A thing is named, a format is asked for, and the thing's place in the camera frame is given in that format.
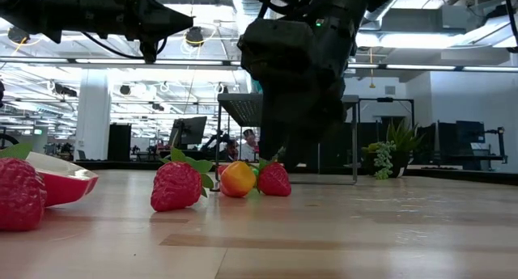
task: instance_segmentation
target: computer monitor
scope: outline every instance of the computer monitor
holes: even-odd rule
[[[478,121],[458,121],[456,132],[459,142],[462,143],[485,143],[486,130],[484,123]]]
[[[206,122],[207,116],[175,120],[171,130],[171,137],[169,138],[169,145],[173,146],[177,133],[179,137],[176,139],[175,147],[201,144]]]

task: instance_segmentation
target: red bowl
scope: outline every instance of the red bowl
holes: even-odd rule
[[[99,179],[94,172],[45,154],[31,152],[27,162],[43,176],[47,188],[45,206],[78,201],[93,190]]]

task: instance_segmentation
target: strawberry leaves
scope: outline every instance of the strawberry leaves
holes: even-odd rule
[[[171,148],[171,154],[165,159],[160,159],[162,163],[170,163],[170,162],[180,162],[187,163],[194,170],[196,170],[202,176],[202,195],[207,197],[207,191],[205,188],[212,189],[214,187],[214,182],[207,175],[207,173],[212,169],[212,162],[207,160],[195,160],[193,158],[185,156],[185,154],[176,148]]]
[[[19,143],[18,145],[10,146],[5,150],[0,150],[0,159],[1,158],[15,158],[25,160],[27,156],[31,153],[32,144],[29,143]]]

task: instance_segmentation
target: ceiling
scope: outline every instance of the ceiling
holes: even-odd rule
[[[185,60],[229,60],[239,61],[240,51],[236,47],[239,35],[250,23],[260,9],[260,3],[255,0],[221,0],[219,4],[211,0],[158,0],[164,5],[186,15],[196,16],[195,25],[202,28],[205,42],[199,49],[189,46],[185,42],[185,33],[181,32],[168,38],[168,45],[159,55],[160,59]],[[393,34],[397,25],[404,30],[404,16],[401,12],[422,12],[422,17],[432,19],[434,13],[442,13],[442,21],[448,20],[443,10],[446,6],[462,9],[466,23],[473,28],[480,26],[481,20],[475,16],[476,11],[466,10],[465,5],[484,3],[490,0],[398,0],[394,8],[386,15],[382,32],[362,31],[357,41],[368,44],[367,39],[376,36],[381,39],[383,29]],[[423,23],[425,32],[430,23]],[[7,39],[6,34],[11,25],[0,19],[0,55],[12,57],[62,57],[62,58],[112,58],[118,56],[102,49],[86,37],[77,32],[64,32],[61,44],[54,44],[44,36],[32,36],[28,44],[18,46]],[[111,48],[130,55],[139,55],[138,42],[126,41],[120,36],[109,36],[102,40]],[[498,65],[508,58],[505,49],[482,47],[478,49],[409,49],[394,47],[364,46],[359,49],[355,60],[358,62],[389,62],[406,64],[470,64],[470,65]],[[6,98],[40,99],[40,102],[11,102],[0,111],[0,126],[7,125],[12,130],[24,131],[23,126],[51,125],[51,132],[59,137],[74,135],[75,121],[77,120],[77,99],[69,98],[66,103],[45,102],[53,99],[62,99],[49,88],[58,83],[80,94],[81,66],[34,66],[17,63],[6,63],[2,71],[2,81],[6,86]],[[231,93],[248,93],[251,84],[248,74],[241,69],[218,70],[197,68],[193,70],[138,68],[137,66],[110,67],[108,76],[113,85],[112,121],[131,123],[136,136],[151,137],[157,131],[162,131],[163,137],[168,137],[174,118],[178,116],[192,116],[203,114],[210,117],[206,134],[214,132],[216,95],[223,87]],[[357,70],[348,78],[363,78],[370,75],[370,70]],[[376,71],[376,77],[395,77],[405,81],[411,74],[400,71]],[[132,87],[132,95],[123,95],[120,88],[123,85]],[[165,104],[164,111],[156,111],[148,104],[130,104],[139,100],[153,99],[175,102],[175,105]],[[193,105],[199,102],[205,105]],[[143,116],[156,116],[154,120],[144,119]],[[240,128],[231,122],[232,132],[236,135]]]

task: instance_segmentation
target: white pillar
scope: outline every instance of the white pillar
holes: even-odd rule
[[[32,151],[39,154],[45,153],[45,146],[48,141],[49,128],[35,126],[32,130]]]
[[[105,160],[108,157],[111,106],[112,91],[107,70],[84,69],[74,159],[79,158],[78,150],[84,151],[87,159]]]

